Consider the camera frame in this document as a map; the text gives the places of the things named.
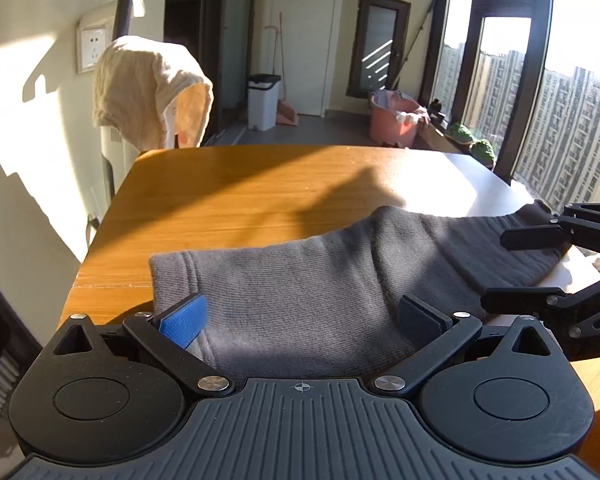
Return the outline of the dark grey knit pants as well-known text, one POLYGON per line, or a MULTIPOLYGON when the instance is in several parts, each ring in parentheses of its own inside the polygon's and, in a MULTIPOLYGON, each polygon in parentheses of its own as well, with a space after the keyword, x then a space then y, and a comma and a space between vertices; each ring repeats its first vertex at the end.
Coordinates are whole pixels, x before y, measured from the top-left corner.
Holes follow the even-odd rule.
POLYGON ((305 240, 157 254, 149 260, 154 306, 163 312, 204 296, 208 321, 188 350, 238 382, 366 377, 416 350, 398 317, 401 298, 485 318, 488 288, 542 282, 565 248, 510 252, 500 238, 549 218, 538 204, 466 218, 382 206, 305 240))

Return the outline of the pink plastic bucket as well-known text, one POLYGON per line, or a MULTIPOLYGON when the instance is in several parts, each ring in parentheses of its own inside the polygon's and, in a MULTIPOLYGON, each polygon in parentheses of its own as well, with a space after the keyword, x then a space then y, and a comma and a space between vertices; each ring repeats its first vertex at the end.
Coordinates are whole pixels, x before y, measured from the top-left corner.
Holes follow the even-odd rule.
POLYGON ((370 140, 394 148, 412 148, 416 134, 429 124, 428 110, 400 90, 370 94, 370 140))

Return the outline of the white wall socket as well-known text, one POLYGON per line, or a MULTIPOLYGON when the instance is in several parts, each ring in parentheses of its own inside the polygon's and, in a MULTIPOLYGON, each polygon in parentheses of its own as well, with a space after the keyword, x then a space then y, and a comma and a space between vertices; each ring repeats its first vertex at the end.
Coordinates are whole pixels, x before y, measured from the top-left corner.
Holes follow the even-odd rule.
POLYGON ((112 19, 85 21, 76 26, 76 72, 85 74, 95 69, 99 58, 111 42, 112 19))

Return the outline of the cream towel on chair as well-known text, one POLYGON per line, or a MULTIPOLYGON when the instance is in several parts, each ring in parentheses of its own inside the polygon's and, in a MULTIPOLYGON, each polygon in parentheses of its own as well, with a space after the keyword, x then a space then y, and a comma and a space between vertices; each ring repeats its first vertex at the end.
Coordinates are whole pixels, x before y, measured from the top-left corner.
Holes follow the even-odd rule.
POLYGON ((93 124, 116 129, 140 152, 198 148, 213 101, 213 82, 181 44, 123 36, 96 65, 93 124))

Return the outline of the pink dustpan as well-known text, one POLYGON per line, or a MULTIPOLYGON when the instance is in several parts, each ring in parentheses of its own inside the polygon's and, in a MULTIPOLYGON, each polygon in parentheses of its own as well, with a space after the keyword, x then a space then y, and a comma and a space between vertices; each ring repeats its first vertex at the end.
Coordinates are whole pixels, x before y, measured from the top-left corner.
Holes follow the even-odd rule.
POLYGON ((297 111, 285 100, 277 102, 276 124, 281 126, 298 127, 299 115, 297 111))

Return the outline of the green potted plant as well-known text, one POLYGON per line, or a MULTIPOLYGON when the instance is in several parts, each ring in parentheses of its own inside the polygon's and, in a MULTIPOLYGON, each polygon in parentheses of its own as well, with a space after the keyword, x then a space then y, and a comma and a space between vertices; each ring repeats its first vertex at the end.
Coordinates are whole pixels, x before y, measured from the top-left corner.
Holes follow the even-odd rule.
POLYGON ((469 148, 471 156, 481 165, 492 170, 495 166, 496 156, 492 144, 486 139, 475 140, 469 148))
POLYGON ((453 142, 464 146, 471 146, 471 144, 476 142, 476 138, 471 131, 460 122, 454 122, 454 124, 446 128, 445 136, 453 142))

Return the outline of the green potted plant near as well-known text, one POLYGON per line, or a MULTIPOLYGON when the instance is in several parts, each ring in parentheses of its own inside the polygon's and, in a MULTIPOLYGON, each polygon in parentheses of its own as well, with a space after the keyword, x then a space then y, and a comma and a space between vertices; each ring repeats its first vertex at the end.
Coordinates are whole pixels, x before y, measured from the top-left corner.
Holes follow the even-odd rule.
POLYGON ((475 140, 469 148, 471 156, 481 165, 492 170, 495 166, 496 156, 492 144, 486 139, 475 140))

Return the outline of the green potted plant far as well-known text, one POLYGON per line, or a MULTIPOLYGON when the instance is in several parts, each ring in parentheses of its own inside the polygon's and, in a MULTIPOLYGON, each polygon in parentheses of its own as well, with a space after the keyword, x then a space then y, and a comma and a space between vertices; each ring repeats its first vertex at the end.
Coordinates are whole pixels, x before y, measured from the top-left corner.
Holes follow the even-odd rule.
POLYGON ((446 128, 445 136, 453 142, 464 146, 471 146, 471 144, 476 142, 476 138, 471 131, 460 122, 454 122, 454 124, 446 128))

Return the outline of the white trash bin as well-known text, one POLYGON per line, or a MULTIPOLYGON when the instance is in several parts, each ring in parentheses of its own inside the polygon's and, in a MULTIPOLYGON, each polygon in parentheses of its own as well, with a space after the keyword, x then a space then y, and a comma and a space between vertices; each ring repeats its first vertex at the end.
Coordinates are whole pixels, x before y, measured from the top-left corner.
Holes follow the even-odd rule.
POLYGON ((268 131, 275 127, 281 81, 282 77, 274 74, 254 74, 248 77, 249 129, 268 131))

